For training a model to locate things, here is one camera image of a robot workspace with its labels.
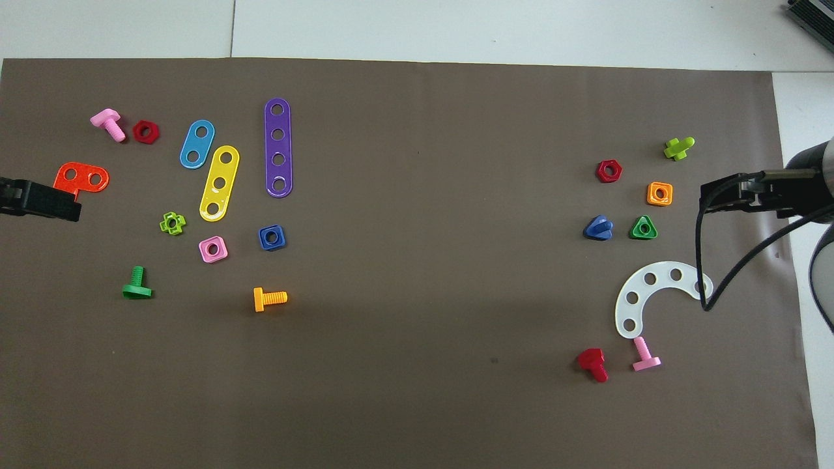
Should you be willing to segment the orange plastic screw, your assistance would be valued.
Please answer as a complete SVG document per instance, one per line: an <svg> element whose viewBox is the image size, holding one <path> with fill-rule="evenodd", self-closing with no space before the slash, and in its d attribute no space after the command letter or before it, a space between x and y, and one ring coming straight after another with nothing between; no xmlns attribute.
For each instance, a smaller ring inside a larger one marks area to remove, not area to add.
<svg viewBox="0 0 834 469"><path fill-rule="evenodd" d="M265 292L262 287L253 288L253 305L256 313L265 311L265 306L283 305L288 302L289 295L285 291Z"/></svg>

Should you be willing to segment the blue triangle-head plastic screw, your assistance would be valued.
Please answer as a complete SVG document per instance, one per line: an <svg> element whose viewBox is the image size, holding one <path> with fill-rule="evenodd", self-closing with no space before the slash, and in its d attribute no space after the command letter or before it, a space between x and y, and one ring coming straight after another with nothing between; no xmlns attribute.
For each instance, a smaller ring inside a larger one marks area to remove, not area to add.
<svg viewBox="0 0 834 469"><path fill-rule="evenodd" d="M605 242L613 237L613 229L614 223L600 214L590 220L582 234L590 240Z"/></svg>

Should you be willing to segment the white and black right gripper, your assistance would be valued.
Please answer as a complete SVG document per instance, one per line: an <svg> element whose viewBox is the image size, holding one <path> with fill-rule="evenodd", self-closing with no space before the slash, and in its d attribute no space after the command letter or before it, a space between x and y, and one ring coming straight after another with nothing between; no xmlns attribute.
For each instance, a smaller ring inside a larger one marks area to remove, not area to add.
<svg viewBox="0 0 834 469"><path fill-rule="evenodd" d="M828 143L798 152L783 169L728 175L700 185L700 207L730 210L754 196L746 212L775 212L778 218L810 216L828 206Z"/></svg>

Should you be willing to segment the white curved five-hole plate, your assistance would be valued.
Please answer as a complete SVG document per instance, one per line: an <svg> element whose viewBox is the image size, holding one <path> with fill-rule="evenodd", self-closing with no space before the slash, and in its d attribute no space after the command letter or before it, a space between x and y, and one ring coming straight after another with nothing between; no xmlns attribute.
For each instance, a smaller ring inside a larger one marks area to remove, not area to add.
<svg viewBox="0 0 834 469"><path fill-rule="evenodd" d="M712 280L705 276L700 284L697 269L690 264L659 261L638 269L625 281L614 303L614 325L618 334L626 339L642 335L644 306L653 294L673 289L699 300L701 285L709 299L714 290Z"/></svg>

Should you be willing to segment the red hex-head plastic screw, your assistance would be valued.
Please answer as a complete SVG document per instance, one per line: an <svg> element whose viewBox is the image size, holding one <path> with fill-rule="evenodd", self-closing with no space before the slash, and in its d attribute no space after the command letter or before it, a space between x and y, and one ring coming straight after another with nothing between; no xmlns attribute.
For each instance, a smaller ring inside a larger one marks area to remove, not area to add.
<svg viewBox="0 0 834 469"><path fill-rule="evenodd" d="M608 373L605 368L605 356L602 349L589 348L582 351L576 358L581 370L586 371L598 383L608 381Z"/></svg>

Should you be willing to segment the purple four-hole plastic plate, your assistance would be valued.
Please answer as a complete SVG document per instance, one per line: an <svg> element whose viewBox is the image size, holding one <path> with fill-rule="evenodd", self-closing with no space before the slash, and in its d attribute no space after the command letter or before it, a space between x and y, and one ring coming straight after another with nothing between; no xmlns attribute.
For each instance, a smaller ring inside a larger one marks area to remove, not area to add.
<svg viewBox="0 0 834 469"><path fill-rule="evenodd" d="M265 190L274 198L287 197L293 187L292 115L289 102L276 97L263 109Z"/></svg>

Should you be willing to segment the orange three-hole corner plate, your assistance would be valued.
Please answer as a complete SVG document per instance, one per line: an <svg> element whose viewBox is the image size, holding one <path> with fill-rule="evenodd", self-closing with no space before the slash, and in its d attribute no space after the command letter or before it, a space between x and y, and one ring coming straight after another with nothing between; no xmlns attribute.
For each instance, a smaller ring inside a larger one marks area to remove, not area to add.
<svg viewBox="0 0 834 469"><path fill-rule="evenodd" d="M92 164L66 162L60 166L53 187L71 193L78 199L81 192L98 193L104 190L108 183L108 170Z"/></svg>

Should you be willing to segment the brown table mat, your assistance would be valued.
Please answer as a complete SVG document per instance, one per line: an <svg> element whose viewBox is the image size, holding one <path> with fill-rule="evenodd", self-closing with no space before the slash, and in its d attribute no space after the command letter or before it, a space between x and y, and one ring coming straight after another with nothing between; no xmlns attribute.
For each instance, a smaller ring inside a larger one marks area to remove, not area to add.
<svg viewBox="0 0 834 469"><path fill-rule="evenodd" d="M293 187L265 190L289 102ZM89 119L121 115L113 141ZM215 128L185 169L191 123ZM155 122L152 145L134 139ZM665 143L694 137L686 158ZM212 155L240 161L199 215ZM602 160L623 167L596 177ZM790 247L715 309L614 304L694 261L703 183L781 168L769 72L260 59L5 60L0 175L108 170L79 222L0 216L0 469L814 469ZM674 186L670 206L649 183ZM184 232L159 228L182 214ZM608 217L613 237L590 240ZM629 231L639 216L654 240ZM259 230L287 244L265 251ZM225 240L207 264L200 241ZM122 296L135 265L148 299ZM253 288L288 302L256 313ZM608 381L577 356L603 350Z"/></svg>

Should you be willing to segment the yellow three-hole plastic plate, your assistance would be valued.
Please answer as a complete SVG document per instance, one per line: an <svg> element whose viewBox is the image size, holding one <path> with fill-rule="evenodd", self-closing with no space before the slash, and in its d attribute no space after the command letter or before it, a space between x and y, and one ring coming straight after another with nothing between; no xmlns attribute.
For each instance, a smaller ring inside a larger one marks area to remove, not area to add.
<svg viewBox="0 0 834 469"><path fill-rule="evenodd" d="M239 151L231 145L220 146L212 155L199 204L199 215L206 222L220 221L226 215L239 163Z"/></svg>

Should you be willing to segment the green plastic screw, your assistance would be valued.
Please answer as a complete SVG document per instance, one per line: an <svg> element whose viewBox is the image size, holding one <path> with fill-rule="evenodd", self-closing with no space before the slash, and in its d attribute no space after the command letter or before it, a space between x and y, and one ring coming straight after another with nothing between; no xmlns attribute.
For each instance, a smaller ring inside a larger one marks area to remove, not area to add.
<svg viewBox="0 0 834 469"><path fill-rule="evenodd" d="M122 296L128 299L148 299L154 291L143 284L144 267L135 265L131 272L129 282L122 286Z"/></svg>

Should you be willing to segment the black ribbed device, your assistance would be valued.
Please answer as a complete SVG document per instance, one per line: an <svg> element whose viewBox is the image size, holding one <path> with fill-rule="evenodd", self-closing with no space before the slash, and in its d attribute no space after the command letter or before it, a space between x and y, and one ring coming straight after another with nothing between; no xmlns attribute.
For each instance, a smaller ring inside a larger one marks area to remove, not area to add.
<svg viewBox="0 0 834 469"><path fill-rule="evenodd" d="M787 0L786 13L805 30L834 41L834 0Z"/></svg>

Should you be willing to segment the pink plastic screw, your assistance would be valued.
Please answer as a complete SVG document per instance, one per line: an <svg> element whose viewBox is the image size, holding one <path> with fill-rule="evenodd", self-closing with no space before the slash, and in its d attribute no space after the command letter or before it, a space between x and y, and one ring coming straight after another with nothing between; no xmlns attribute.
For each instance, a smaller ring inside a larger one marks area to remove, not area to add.
<svg viewBox="0 0 834 469"><path fill-rule="evenodd" d="M662 361L657 356L652 356L652 353L650 353L650 349L642 336L634 338L633 343L640 358L637 362L632 364L634 371L648 370L662 364Z"/></svg>
<svg viewBox="0 0 834 469"><path fill-rule="evenodd" d="M122 128L119 126L121 115L114 109L103 109L102 111L93 115L89 121L96 128L105 130L110 138L118 143L122 143L127 136Z"/></svg>

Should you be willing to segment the blue two-hole plastic plate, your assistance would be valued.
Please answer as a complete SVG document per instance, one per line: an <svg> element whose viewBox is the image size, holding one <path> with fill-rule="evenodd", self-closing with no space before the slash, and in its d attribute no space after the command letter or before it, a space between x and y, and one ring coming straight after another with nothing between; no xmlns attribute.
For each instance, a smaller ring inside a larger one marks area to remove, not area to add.
<svg viewBox="0 0 834 469"><path fill-rule="evenodd" d="M185 169L199 169L205 164L214 141L215 128L209 120L191 123L180 149L179 162Z"/></svg>

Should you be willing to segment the pink square plastic nut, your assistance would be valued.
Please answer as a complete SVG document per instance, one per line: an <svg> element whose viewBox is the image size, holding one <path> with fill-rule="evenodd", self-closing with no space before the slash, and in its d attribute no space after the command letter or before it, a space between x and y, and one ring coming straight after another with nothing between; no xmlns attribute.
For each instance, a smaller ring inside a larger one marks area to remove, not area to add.
<svg viewBox="0 0 834 469"><path fill-rule="evenodd" d="M220 236L206 238L206 240L200 241L197 246L199 246L201 259L207 264L214 264L227 258L225 240Z"/></svg>

